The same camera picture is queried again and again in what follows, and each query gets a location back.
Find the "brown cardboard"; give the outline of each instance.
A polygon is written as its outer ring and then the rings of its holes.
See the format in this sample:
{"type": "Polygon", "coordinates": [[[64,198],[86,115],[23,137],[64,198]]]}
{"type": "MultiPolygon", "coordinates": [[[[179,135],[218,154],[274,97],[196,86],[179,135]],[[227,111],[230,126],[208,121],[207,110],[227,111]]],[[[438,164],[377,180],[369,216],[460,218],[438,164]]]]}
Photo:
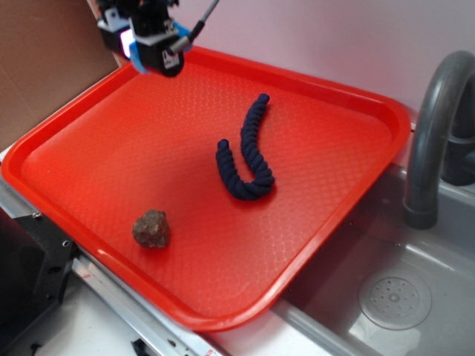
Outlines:
{"type": "Polygon", "coordinates": [[[85,0],[0,0],[0,151],[117,68],[85,0]]]}

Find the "sink basin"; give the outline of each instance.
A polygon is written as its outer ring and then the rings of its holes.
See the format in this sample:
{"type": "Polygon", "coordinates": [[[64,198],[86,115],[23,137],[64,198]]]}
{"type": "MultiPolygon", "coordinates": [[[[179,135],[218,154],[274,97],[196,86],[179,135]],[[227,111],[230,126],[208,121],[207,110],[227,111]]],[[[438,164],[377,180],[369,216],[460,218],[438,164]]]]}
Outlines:
{"type": "Polygon", "coordinates": [[[441,183],[438,224],[413,230],[404,179],[388,168],[282,298],[349,355],[473,355],[475,194],[441,183]]]}

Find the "drain cover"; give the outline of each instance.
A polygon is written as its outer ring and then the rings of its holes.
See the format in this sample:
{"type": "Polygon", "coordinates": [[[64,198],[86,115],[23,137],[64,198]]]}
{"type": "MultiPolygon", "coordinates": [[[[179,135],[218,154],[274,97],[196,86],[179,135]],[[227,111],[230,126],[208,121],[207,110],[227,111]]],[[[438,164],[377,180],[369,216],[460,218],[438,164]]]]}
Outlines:
{"type": "Polygon", "coordinates": [[[359,303],[376,325],[405,330],[428,316],[432,298],[423,280],[408,271],[393,268],[377,272],[363,282],[359,303]]]}

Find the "navy rope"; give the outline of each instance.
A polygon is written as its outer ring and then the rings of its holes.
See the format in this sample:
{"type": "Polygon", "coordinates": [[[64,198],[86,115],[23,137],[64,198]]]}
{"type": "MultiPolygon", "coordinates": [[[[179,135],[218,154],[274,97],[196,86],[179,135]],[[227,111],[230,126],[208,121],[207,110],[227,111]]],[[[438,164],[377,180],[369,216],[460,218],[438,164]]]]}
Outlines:
{"type": "Polygon", "coordinates": [[[243,128],[240,131],[240,150],[251,168],[255,179],[244,182],[235,167],[229,141],[222,139],[217,144],[216,161],[221,179],[234,198],[240,200],[257,200],[270,193],[274,177],[267,162],[258,149],[258,130],[270,97],[267,94],[259,95],[258,99],[249,109],[243,128]]]}

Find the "rock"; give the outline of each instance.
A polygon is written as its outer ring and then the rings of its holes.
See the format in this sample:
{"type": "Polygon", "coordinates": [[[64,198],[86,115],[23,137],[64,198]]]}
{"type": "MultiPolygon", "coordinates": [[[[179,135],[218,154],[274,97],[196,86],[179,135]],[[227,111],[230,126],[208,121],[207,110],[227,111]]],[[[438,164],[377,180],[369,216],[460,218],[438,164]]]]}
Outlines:
{"type": "Polygon", "coordinates": [[[164,211],[151,209],[132,228],[134,239],[143,248],[165,248],[170,242],[170,228],[164,211]]]}

